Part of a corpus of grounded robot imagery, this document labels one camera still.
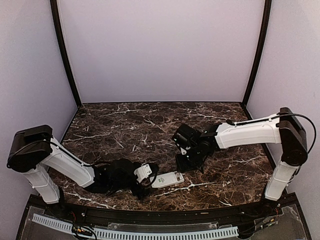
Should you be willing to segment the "white remote control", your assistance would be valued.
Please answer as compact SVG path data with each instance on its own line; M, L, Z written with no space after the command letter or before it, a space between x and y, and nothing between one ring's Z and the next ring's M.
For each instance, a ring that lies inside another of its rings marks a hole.
M180 181L177 181L176 174L180 175ZM151 177L150 181L154 182L151 184L151 187L154 189L161 189L169 186L173 186L176 184L183 183L185 181L184 176L182 173L178 171L163 173L160 175L157 175L156 178Z

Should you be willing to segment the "copper top battery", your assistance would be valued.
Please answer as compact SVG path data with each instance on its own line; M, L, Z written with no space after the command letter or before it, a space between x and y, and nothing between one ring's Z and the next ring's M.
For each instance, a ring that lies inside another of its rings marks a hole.
M180 175L178 173L175 176L176 176L177 181L181 180L181 177L180 177Z

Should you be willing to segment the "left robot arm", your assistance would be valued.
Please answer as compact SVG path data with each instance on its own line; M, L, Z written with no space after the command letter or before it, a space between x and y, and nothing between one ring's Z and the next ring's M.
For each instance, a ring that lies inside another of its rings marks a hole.
M50 178L45 166L65 175L87 192L111 195L129 189L138 199L151 192L151 184L142 185L143 180L154 183L159 171L155 163L140 164L126 158L88 164L65 149L49 125L16 132L6 166L24 175L60 218L67 218L71 208L63 201L63 191Z

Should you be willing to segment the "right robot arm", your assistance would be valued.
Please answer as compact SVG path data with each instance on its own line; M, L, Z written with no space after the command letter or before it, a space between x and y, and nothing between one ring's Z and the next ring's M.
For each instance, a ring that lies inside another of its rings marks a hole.
M204 171L204 164L215 151L254 144L280 144L282 155L264 190L264 199L255 205L255 213L266 217L275 208L287 185L307 161L313 145L307 143L307 133L299 118L288 107L267 117L233 122L227 120L209 124L203 131L181 124L172 136L180 153L175 156L177 170L181 173Z

